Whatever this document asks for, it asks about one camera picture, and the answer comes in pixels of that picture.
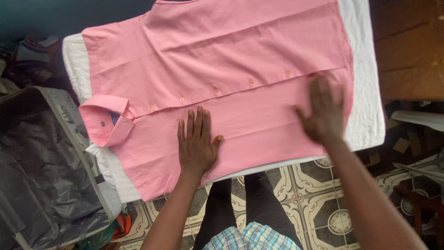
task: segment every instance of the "plaid shirt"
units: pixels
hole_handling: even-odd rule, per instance
[[[203,250],[301,250],[290,238],[269,226],[252,222],[241,233],[234,226],[211,238]]]

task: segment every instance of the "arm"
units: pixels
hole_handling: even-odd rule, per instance
[[[193,202],[194,194],[202,176],[211,169],[218,158],[222,135],[210,143],[210,112],[198,107],[196,122],[194,112],[188,111],[186,138],[184,122],[178,126],[179,140],[179,179],[170,197],[150,228],[141,250],[179,249],[182,242],[185,220]]]
[[[344,94],[335,104],[328,80],[316,77],[310,85],[310,95],[311,117],[298,107],[295,110],[305,133],[322,144],[334,162],[360,245],[364,249],[427,249],[342,139]]]

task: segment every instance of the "suitcase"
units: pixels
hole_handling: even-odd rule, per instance
[[[0,119],[0,250],[58,249],[112,223],[120,203],[102,195],[67,92],[20,90],[0,99]]]

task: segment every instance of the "leg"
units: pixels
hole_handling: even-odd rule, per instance
[[[211,187],[194,250],[201,250],[211,238],[231,226],[236,227],[236,218],[231,205],[231,179],[227,179],[215,182]]]
[[[257,222],[271,227],[274,231],[287,236],[302,249],[296,236],[294,225],[288,219],[284,208],[276,199],[273,188],[265,172],[246,175],[246,223]]]

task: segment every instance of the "hand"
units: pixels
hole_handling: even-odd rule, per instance
[[[208,172],[218,159],[219,145],[223,135],[218,135],[210,144],[211,117],[208,110],[197,107],[196,123],[194,112],[188,110],[186,138],[183,131],[183,119],[179,121],[177,137],[179,139],[179,162],[181,172],[189,173],[199,179]]]
[[[310,83],[310,99],[312,114],[306,117],[303,111],[294,106],[301,119],[307,136],[314,142],[326,145],[342,140],[344,132],[344,88],[341,88],[339,104],[335,104],[328,79],[325,76],[315,76]]]

